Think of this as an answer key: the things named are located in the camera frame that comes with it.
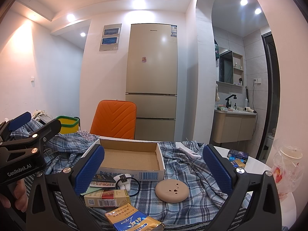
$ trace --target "black faucet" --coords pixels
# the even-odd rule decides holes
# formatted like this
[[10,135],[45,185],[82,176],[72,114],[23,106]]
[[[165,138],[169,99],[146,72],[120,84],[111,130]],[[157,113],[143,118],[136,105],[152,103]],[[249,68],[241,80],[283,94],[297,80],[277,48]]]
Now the black faucet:
[[236,99],[236,95],[231,95],[231,96],[227,97],[227,98],[225,99],[225,100],[227,101],[227,103],[226,103],[226,108],[231,107],[231,104],[229,103],[229,99],[230,99],[231,97],[234,97],[234,99]]

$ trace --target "refrigerator door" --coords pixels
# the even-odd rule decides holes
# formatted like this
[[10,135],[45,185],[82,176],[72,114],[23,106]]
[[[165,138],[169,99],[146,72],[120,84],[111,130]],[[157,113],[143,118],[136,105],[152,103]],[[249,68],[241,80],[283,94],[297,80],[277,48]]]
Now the refrigerator door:
[[177,97],[166,95],[126,95],[137,106],[137,118],[175,119]]
[[127,93],[177,94],[177,38],[171,35],[171,25],[131,25]]
[[173,142],[174,127],[175,120],[137,119],[135,140]]

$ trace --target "beige round lid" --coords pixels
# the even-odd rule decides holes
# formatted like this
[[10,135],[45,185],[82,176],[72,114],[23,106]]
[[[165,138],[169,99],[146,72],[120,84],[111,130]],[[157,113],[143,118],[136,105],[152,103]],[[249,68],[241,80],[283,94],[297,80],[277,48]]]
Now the beige round lid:
[[167,179],[162,180],[156,185],[155,193],[162,201],[178,203],[188,197],[189,189],[184,182],[175,179]]

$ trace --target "open cardboard box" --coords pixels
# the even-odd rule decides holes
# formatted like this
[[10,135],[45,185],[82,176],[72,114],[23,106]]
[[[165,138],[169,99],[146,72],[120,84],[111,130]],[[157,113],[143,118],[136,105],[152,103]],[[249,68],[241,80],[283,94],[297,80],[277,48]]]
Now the open cardboard box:
[[138,181],[161,181],[165,164],[157,142],[100,136],[92,145],[104,147],[105,158],[98,174],[131,174]]

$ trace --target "orange chair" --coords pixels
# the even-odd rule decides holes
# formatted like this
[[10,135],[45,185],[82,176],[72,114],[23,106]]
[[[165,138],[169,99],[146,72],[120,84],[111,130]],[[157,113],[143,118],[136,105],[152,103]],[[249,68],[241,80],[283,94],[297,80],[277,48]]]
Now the orange chair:
[[91,134],[134,139],[137,108],[133,102],[101,101],[92,122]]

